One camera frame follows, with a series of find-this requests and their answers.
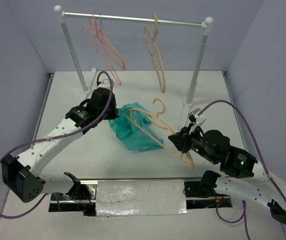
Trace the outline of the teal t shirt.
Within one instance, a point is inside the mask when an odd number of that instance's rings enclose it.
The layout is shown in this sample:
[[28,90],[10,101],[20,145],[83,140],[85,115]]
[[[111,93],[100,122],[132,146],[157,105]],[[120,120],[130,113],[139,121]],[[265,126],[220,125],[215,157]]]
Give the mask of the teal t shirt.
[[119,108],[119,117],[109,120],[110,128],[115,132],[116,137],[130,151],[147,152],[162,149],[163,147],[156,140],[162,144],[164,140],[150,129],[149,125],[152,121],[147,114],[141,111],[130,112],[131,108],[147,110],[137,102],[128,103]]

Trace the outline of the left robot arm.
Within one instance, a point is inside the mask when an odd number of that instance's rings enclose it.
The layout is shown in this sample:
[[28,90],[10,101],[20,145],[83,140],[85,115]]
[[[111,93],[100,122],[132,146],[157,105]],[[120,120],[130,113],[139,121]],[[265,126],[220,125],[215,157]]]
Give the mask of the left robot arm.
[[3,182],[22,202],[31,202],[48,183],[39,175],[55,156],[101,121],[117,117],[116,98],[112,90],[96,88],[90,98],[71,108],[44,139],[17,156],[7,154],[1,160]]

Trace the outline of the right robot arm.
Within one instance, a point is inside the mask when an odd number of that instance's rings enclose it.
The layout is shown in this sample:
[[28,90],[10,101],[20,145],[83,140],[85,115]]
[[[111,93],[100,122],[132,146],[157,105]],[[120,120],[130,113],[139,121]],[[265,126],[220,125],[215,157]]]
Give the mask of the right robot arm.
[[254,201],[270,210],[273,219],[286,225],[286,182],[267,174],[260,163],[247,151],[232,146],[230,139],[218,130],[203,132],[197,126],[194,132],[184,127],[170,135],[169,140],[182,153],[193,151],[214,165],[219,173],[204,172],[196,196],[230,195]]

